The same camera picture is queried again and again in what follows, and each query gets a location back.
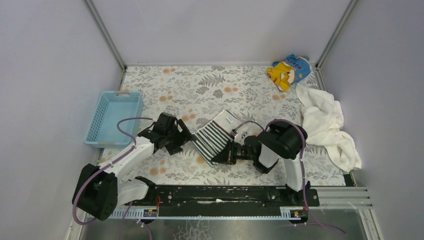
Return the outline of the green white striped towel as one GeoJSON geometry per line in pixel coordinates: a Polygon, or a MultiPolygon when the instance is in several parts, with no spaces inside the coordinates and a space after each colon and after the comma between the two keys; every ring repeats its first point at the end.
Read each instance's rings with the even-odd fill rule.
{"type": "Polygon", "coordinates": [[[193,134],[194,140],[191,142],[204,160],[214,167],[216,163],[212,162],[212,158],[225,148],[228,141],[235,139],[232,130],[241,123],[228,110],[223,110],[205,126],[199,128],[193,134]]]}

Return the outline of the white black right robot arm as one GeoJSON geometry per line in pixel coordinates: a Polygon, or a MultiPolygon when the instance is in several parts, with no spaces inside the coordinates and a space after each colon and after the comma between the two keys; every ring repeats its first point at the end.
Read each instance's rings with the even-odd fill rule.
{"type": "Polygon", "coordinates": [[[242,144],[228,140],[211,161],[229,165],[238,160],[252,161],[258,172],[268,174],[279,160],[283,160],[286,186],[299,192],[306,187],[301,159],[307,138],[308,134],[301,126],[285,119],[275,119],[258,135],[244,137],[242,144]]]}

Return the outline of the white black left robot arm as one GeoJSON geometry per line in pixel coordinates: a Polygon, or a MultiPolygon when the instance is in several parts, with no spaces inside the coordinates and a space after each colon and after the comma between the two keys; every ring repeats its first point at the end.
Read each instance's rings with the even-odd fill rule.
{"type": "Polygon", "coordinates": [[[158,150],[165,149],[170,155],[180,153],[195,136],[189,131],[182,119],[162,112],[157,120],[137,135],[124,131],[120,120],[116,127],[119,132],[130,138],[130,144],[112,159],[93,165],[85,165],[79,175],[72,198],[72,217],[79,225],[88,222],[80,220],[77,211],[82,210],[95,220],[106,220],[121,205],[131,205],[135,201],[148,204],[160,203],[156,184],[145,177],[136,177],[123,182],[122,178],[140,161],[158,150]]]}

